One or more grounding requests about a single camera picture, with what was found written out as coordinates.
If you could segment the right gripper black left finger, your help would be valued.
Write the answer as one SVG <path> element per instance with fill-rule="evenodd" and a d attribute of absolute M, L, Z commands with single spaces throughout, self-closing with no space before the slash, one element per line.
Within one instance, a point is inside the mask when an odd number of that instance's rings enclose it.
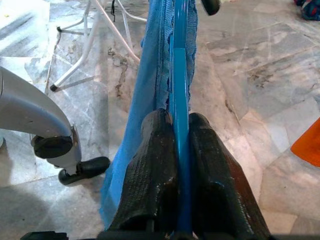
<path fill-rule="evenodd" d="M 142 141 L 129 162 L 110 231 L 172 232 L 177 225 L 178 167 L 170 114 L 149 113 L 141 126 Z"/>

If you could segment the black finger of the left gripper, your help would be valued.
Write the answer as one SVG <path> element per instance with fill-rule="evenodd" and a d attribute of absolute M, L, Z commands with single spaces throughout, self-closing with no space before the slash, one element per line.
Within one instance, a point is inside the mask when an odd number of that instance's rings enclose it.
<path fill-rule="evenodd" d="M 201 0 L 201 3 L 209 16 L 215 15 L 220 10 L 220 0 Z"/>

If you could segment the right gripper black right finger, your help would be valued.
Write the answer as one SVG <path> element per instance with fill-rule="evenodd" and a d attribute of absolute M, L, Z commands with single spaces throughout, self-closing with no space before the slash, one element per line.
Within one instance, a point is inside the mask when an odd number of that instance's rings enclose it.
<path fill-rule="evenodd" d="M 201 237 L 269 237 L 271 233 L 241 165 L 204 115 L 189 115 L 189 139 L 194 157 L 194 233 Z"/>

